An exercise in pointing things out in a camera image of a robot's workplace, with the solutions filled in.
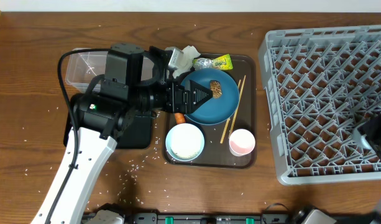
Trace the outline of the pink cup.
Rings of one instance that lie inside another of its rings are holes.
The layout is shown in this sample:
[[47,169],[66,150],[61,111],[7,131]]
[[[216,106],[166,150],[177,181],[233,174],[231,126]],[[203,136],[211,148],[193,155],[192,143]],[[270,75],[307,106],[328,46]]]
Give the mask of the pink cup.
[[250,154],[255,149],[255,137],[246,129],[237,129],[229,137],[229,150],[237,157]]

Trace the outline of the dark blue plate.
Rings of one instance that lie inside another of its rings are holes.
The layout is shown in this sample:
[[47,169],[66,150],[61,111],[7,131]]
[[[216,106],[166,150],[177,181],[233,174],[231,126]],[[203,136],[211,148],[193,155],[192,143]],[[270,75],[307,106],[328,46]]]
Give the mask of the dark blue plate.
[[239,90],[236,81],[226,72],[213,68],[205,68],[188,74],[182,81],[192,80],[206,88],[210,81],[218,81],[221,85],[220,98],[211,98],[194,113],[185,117],[203,125],[215,125],[224,122],[232,116],[239,105]]

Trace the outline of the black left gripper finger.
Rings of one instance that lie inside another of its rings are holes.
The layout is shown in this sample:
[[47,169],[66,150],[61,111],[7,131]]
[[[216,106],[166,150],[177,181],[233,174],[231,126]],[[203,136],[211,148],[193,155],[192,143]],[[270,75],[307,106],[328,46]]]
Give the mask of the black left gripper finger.
[[184,102],[180,106],[180,113],[182,114],[192,114],[199,107],[209,101],[211,98],[204,98],[199,101],[192,101],[191,99],[185,99]]
[[190,91],[192,100],[209,100],[213,97],[213,92],[193,80],[185,82],[185,89]]

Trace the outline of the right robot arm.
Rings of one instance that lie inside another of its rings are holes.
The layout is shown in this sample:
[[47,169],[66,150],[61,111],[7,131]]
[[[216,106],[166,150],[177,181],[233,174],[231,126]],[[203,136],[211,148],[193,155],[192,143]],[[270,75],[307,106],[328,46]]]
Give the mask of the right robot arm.
[[269,110],[283,185],[381,179],[381,100],[275,100]]

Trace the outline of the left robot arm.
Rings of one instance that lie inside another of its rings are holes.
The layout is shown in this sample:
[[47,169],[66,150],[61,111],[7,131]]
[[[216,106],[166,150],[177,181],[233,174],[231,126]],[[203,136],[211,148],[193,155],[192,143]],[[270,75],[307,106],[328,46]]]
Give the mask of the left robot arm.
[[138,112],[191,114],[213,97],[199,83],[169,79],[173,50],[118,43],[107,49],[106,68],[71,102],[57,75],[71,119],[65,155],[33,223],[79,223],[100,172]]

